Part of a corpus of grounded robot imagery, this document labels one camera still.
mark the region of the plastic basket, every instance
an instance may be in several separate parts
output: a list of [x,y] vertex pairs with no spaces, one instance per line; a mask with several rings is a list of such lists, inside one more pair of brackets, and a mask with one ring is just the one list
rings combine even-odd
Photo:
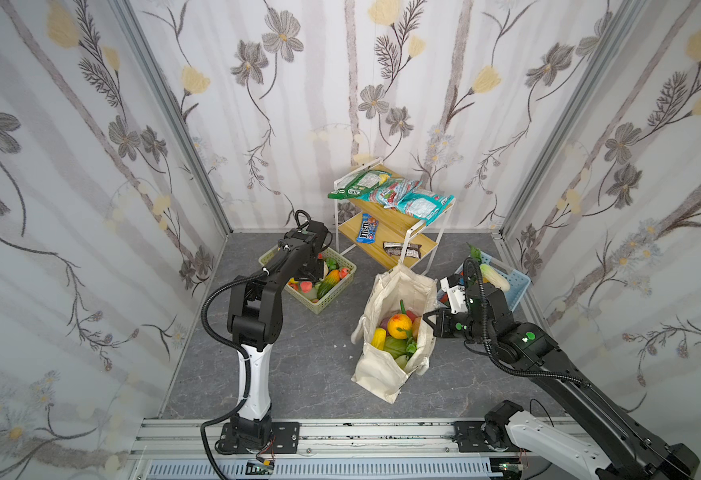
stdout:
[[[482,264],[491,264],[493,258],[490,255],[484,254],[481,252],[481,263]],[[521,297],[524,296],[524,293],[527,292],[527,288],[529,288],[529,283],[532,283],[532,280],[529,279],[528,276],[522,274],[518,270],[514,270],[510,274],[506,274],[500,269],[496,269],[497,273],[500,274],[501,276],[505,277],[506,280],[508,280],[508,283],[510,283],[510,290],[508,290],[505,293],[505,300],[508,302],[508,308],[510,309],[511,312],[513,312],[516,307],[519,305],[519,302],[521,302]],[[463,264],[460,264],[460,266],[457,267],[457,270],[454,271],[455,274],[460,274],[463,271]],[[437,299],[441,299],[441,297],[444,296],[444,291],[439,290],[438,293],[436,294]]]
[[[278,247],[274,246],[268,251],[268,253],[260,257],[259,262],[262,266],[265,266],[270,261],[270,259],[273,258],[274,255],[276,255],[276,249],[278,249]],[[321,298],[321,300],[319,300],[316,303],[311,302],[310,300],[305,298],[304,295],[301,295],[300,293],[298,293],[290,287],[284,288],[284,291],[289,292],[290,295],[298,299],[298,302],[305,305],[308,310],[315,313],[316,315],[321,313],[321,311],[325,309],[327,305],[332,303],[332,300],[337,298],[337,296],[340,295],[343,292],[343,290],[345,290],[347,286],[353,282],[354,274],[356,274],[356,264],[354,264],[344,256],[338,254],[335,250],[332,250],[331,248],[326,248],[326,250],[321,252],[321,255],[324,258],[334,259],[337,262],[338,268],[346,266],[350,269],[350,273],[347,274],[344,279],[340,279],[340,282],[337,283],[334,286],[334,288],[332,288],[332,290],[329,290],[329,292],[326,293],[326,295],[324,295]]]

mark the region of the gray floor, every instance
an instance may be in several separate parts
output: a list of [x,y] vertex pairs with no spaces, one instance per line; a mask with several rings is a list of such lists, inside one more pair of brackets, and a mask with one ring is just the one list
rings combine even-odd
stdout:
[[[214,287],[239,274],[251,274],[258,258],[279,234],[233,234],[225,248]],[[451,274],[469,254],[471,242],[498,256],[489,234],[445,234],[429,276]],[[437,340],[431,368],[413,375],[394,403],[375,397],[351,381],[360,345],[351,344],[353,332],[376,274],[382,266],[359,249],[347,258],[358,270],[354,283],[319,316],[284,294],[284,328],[273,346],[270,362],[270,397],[274,418],[418,418],[483,416],[503,399],[527,408],[537,398],[552,416],[563,409],[529,380],[508,376],[490,361],[463,348],[458,340]],[[415,271],[424,268],[418,265]],[[209,310],[212,328],[228,335],[227,293]],[[521,307],[514,312],[523,321]],[[238,361],[235,352],[213,341],[199,323],[179,367],[163,418],[212,418],[232,408],[238,396]]]

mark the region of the wall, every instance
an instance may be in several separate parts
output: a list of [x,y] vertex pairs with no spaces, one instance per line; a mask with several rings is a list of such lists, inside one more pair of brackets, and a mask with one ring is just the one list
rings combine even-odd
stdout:
[[223,244],[169,131],[106,3],[0,0],[0,478],[158,414]]
[[649,3],[507,239],[575,363],[701,457],[701,2]]
[[332,224],[374,158],[499,226],[618,5],[132,0],[234,228]]

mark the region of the snack bag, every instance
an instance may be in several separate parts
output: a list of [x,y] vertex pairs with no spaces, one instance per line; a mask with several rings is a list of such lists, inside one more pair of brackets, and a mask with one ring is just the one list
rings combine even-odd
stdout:
[[430,225],[441,214],[444,206],[447,206],[454,195],[438,195],[429,190],[416,188],[409,192],[396,206],[402,214],[411,215],[425,220],[425,225]]
[[361,199],[375,202],[375,204],[383,205],[385,208],[393,208],[406,194],[418,187],[420,183],[419,180],[395,178],[365,194]]
[[358,232],[356,242],[359,244],[373,244],[377,235],[377,219],[372,218],[369,214],[361,216],[361,230]]
[[389,178],[391,178],[391,174],[383,170],[367,170],[355,177],[348,175],[340,180],[340,187],[328,194],[327,197],[337,200],[360,197],[373,188],[384,184]]

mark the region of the blue snack bag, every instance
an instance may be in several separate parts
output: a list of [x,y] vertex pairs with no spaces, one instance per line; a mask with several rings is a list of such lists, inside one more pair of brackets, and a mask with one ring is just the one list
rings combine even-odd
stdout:
[[377,219],[369,214],[361,216],[361,230],[358,232],[356,242],[359,244],[373,244],[377,235]]

